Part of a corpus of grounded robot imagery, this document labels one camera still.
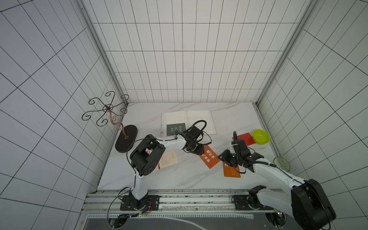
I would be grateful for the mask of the green photo card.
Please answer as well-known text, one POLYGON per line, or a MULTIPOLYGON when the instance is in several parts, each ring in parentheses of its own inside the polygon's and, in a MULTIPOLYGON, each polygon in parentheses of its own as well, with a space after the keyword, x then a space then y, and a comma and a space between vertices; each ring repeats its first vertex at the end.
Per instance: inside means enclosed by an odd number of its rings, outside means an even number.
POLYGON ((177 124, 167 124, 166 125, 166 136, 175 136, 180 132, 184 132, 186 130, 185 123, 177 123, 177 124))

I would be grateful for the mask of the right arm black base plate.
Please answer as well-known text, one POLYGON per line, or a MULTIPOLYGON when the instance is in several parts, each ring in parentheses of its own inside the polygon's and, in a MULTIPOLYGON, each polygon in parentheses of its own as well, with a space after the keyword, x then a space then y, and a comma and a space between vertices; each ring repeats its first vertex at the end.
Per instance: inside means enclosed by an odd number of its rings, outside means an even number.
POLYGON ((235 205, 236 210, 241 211, 272 211, 271 207, 263 206, 261 204, 253 202, 253 199, 249 195, 233 195, 231 199, 235 205))

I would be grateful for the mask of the white photo album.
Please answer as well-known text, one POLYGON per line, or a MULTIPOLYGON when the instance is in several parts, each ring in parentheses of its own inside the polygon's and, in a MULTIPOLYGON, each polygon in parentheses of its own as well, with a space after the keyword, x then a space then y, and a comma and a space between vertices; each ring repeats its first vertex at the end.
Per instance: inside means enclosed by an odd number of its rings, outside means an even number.
POLYGON ((206 121, 207 125, 204 128, 206 133, 210 135, 217 134, 210 110, 189 110, 163 113, 161 135, 163 138, 168 137, 166 136, 167 124, 185 123, 186 129, 188 129, 199 120, 206 121))

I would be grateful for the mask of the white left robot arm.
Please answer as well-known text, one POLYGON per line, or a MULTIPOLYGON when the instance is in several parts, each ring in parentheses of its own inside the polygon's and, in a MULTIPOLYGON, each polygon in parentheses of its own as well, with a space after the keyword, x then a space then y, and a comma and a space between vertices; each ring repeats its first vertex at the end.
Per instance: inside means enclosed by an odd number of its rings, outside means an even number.
POLYGON ((202 155, 206 146, 206 143, 201 143, 203 138, 204 131, 196 128, 176 132, 174 136, 164 139, 158 139, 151 134, 143 138, 129 157, 131 166, 136 170, 136 181, 131 192, 134 199, 141 201, 148 195, 148 189, 142 179, 153 172, 165 152, 184 150, 186 153, 202 155))

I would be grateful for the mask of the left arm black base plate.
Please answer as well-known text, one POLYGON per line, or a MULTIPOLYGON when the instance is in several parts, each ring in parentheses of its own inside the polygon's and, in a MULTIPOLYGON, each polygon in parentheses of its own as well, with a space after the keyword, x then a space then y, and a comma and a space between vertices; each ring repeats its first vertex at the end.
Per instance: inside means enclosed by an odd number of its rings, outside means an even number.
POLYGON ((133 195, 123 196, 121 201, 121 211, 157 211, 159 209, 160 196, 146 195, 141 200, 137 200, 133 195))

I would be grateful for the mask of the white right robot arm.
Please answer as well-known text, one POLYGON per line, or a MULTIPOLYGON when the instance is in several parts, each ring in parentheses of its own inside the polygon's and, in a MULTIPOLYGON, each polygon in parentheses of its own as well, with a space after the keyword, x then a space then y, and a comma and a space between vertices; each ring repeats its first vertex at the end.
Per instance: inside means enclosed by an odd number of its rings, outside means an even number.
POLYGON ((277 185, 282 192, 274 192, 259 185, 249 190, 244 199, 234 196, 234 201, 252 210, 272 208, 290 217, 304 230, 319 230, 330 225, 336 219, 336 213, 320 183, 316 180, 304 180, 288 173, 264 158, 251 153, 243 140, 231 142, 233 152, 225 150, 218 158, 228 166, 243 167, 277 185))

